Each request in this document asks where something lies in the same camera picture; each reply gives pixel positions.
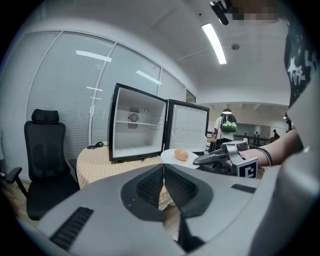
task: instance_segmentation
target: mini fridge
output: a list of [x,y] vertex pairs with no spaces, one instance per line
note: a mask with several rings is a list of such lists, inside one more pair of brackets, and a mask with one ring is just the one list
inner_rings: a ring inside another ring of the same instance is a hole
[[117,83],[109,118],[110,161],[144,159],[167,149],[204,154],[209,108],[166,100]]

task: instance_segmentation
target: egg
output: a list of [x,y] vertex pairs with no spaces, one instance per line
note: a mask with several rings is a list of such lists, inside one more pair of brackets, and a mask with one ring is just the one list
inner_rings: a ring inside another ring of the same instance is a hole
[[187,151],[185,151],[184,149],[176,149],[174,151],[174,157],[178,160],[181,160],[181,161],[187,161],[188,157],[189,157],[189,154]]

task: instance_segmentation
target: window blinds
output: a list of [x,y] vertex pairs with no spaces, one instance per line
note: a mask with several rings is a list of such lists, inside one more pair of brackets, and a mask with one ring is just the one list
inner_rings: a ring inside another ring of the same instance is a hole
[[116,45],[99,83],[92,116],[91,143],[108,141],[110,104],[116,83],[157,95],[160,67],[126,47]]
[[162,70],[158,96],[165,100],[186,101],[186,88],[165,70]]
[[21,177],[29,179],[24,134],[30,88],[46,51],[58,36],[54,33],[25,35],[8,60],[0,82],[0,130],[5,172],[22,167]]
[[90,112],[96,111],[91,108],[92,99],[112,46],[99,38],[62,33],[35,76],[27,119],[35,109],[58,111],[66,126],[64,156],[68,164],[88,146]]

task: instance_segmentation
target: black t-shirt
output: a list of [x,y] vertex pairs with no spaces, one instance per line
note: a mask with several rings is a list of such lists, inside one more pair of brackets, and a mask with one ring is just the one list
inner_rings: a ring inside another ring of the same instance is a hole
[[308,40],[299,21],[294,19],[289,23],[285,42],[284,65],[291,86],[289,103],[289,107],[291,107],[316,71],[319,70],[319,55]]

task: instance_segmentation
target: round table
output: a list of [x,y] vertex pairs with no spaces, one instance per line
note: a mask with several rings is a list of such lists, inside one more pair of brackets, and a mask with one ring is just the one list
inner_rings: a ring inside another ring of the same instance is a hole
[[[151,165],[163,164],[161,157],[154,156],[145,160],[125,161],[120,163],[109,160],[108,146],[95,149],[84,149],[76,161],[76,174],[79,186],[84,186],[113,175],[122,174],[131,170]],[[159,197],[159,209],[163,210],[169,204],[174,205],[168,191],[163,186]]]

